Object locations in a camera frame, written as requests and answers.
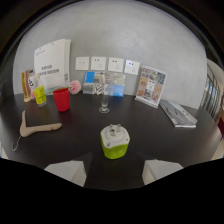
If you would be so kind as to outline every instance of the wall outlet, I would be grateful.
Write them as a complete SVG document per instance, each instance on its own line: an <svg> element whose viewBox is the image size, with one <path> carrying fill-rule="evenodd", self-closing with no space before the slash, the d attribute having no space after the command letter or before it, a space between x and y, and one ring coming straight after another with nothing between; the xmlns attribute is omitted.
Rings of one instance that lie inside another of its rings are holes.
<svg viewBox="0 0 224 224"><path fill-rule="evenodd" d="M88 70L89 57L77 57L75 61L75 70Z"/></svg>
<svg viewBox="0 0 224 224"><path fill-rule="evenodd" d="M123 72L123 68L124 68L124 59L109 58L108 71Z"/></svg>
<svg viewBox="0 0 224 224"><path fill-rule="evenodd" d="M137 61L126 60L124 73L138 75L140 63Z"/></svg>
<svg viewBox="0 0 224 224"><path fill-rule="evenodd" d="M106 68L106 57L92 57L91 59L91 70L103 70Z"/></svg>

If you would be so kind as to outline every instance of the booklet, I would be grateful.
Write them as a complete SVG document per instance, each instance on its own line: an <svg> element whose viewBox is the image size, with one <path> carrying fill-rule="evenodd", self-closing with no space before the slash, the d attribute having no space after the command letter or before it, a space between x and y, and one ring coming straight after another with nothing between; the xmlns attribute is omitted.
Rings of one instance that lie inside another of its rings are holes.
<svg viewBox="0 0 224 224"><path fill-rule="evenodd" d="M111 86L108 85L107 79L113 79ZM84 77L84 94L102 94L109 89L111 96L124 96L125 75L113 72L85 72Z"/></svg>
<svg viewBox="0 0 224 224"><path fill-rule="evenodd" d="M196 127L197 120L179 104L167 100L161 100L160 106L166 112L175 127Z"/></svg>
<svg viewBox="0 0 224 224"><path fill-rule="evenodd" d="M61 39L35 50L34 70L40 74L45 92L57 86L69 86L70 43L71 40Z"/></svg>
<svg viewBox="0 0 224 224"><path fill-rule="evenodd" d="M143 65L136 100L158 108L167 73Z"/></svg>

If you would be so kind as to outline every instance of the blue object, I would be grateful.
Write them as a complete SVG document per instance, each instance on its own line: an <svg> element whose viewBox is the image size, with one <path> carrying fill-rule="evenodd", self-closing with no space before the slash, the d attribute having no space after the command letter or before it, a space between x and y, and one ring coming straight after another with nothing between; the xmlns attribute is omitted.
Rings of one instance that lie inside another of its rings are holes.
<svg viewBox="0 0 224 224"><path fill-rule="evenodd" d="M95 72L85 72L84 82L93 83Z"/></svg>
<svg viewBox="0 0 224 224"><path fill-rule="evenodd" d="M124 86L121 85L114 85L114 93L113 96L124 96Z"/></svg>

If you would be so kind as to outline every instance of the drinking glass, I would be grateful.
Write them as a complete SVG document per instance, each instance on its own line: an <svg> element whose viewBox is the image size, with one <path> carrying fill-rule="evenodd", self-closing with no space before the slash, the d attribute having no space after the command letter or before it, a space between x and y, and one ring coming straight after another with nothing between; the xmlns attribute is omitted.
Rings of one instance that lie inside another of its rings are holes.
<svg viewBox="0 0 224 224"><path fill-rule="evenodd" d="M105 85L104 90L102 91L101 105L99 108L101 113L108 113L110 109L107 107L110 98L110 92L112 89L113 79L102 78L102 83Z"/></svg>

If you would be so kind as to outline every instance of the table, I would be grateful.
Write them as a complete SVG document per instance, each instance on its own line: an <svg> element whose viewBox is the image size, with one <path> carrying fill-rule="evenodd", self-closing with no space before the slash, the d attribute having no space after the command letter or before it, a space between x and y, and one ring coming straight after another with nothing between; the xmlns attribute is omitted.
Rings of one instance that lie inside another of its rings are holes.
<svg viewBox="0 0 224 224"><path fill-rule="evenodd" d="M10 97L0 111L0 140L7 156L41 169L52 163L83 160L87 171L84 187L121 190L144 186L144 160L155 158L187 167L210 161L219 145L221 133L202 109L184 107L198 120L196 128L175 128L161 107L150 107L134 96L110 97L108 114L99 112L100 100L100 96L80 92L70 95L68 111L58 112L52 95L42 108L33 101L25 103L23 94ZM62 127L22 137L13 152L23 110L27 126L61 122ZM121 124L130 135L127 153L115 160L104 156L100 139L101 130L110 124Z"/></svg>

